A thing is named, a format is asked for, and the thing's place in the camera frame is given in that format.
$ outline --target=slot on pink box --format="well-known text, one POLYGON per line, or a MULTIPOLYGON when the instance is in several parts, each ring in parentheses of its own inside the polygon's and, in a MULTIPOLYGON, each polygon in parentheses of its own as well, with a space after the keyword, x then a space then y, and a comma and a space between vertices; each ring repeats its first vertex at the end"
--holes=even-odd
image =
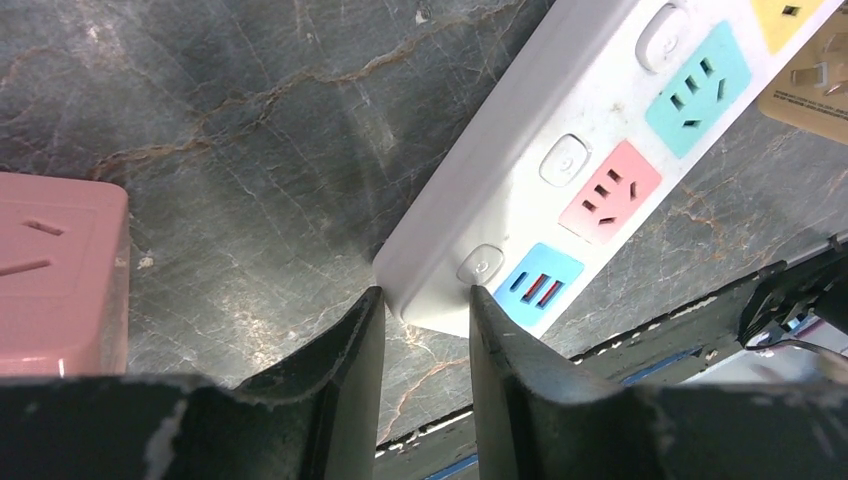
POLYGON ((126 370, 127 194, 0 173, 0 375, 126 370))

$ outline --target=teal outlet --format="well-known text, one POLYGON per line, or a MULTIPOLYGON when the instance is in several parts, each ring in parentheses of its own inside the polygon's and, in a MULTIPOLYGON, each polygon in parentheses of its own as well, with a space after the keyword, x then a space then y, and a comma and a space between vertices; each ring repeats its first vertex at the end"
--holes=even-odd
POLYGON ((513 322, 534 327, 582 271, 582 263, 537 243, 495 291, 495 301, 513 322))
POLYGON ((648 107, 645 120, 683 158, 751 83, 728 22, 716 26, 648 107))

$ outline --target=marble surface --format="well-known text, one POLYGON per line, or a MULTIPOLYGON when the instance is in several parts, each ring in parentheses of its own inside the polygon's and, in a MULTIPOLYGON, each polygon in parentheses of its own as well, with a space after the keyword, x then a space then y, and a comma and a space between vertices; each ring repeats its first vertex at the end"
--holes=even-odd
MULTIPOLYGON (((544 0, 7 0, 0 171, 131 195, 130 371, 233 386, 333 323, 544 0)), ((848 147, 753 108, 545 340, 584 350, 848 228, 848 147)), ((389 319, 378 440, 470 400, 389 319)))

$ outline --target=white power strip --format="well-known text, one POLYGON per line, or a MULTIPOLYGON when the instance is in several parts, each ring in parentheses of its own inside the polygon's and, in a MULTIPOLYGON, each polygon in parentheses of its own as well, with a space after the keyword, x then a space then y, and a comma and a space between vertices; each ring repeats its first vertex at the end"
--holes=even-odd
POLYGON ((468 336, 477 283, 541 336, 840 3, 556 2, 374 260, 392 313, 468 336))

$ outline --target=pink outlet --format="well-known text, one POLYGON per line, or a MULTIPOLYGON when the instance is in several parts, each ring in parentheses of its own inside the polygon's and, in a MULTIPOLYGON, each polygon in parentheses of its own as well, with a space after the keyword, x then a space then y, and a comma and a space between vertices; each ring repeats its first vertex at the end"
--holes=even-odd
POLYGON ((127 194, 0 173, 0 375, 122 373, 127 194))
POLYGON ((590 243, 607 243, 661 181, 659 172, 625 140, 560 214, 559 224, 590 243))

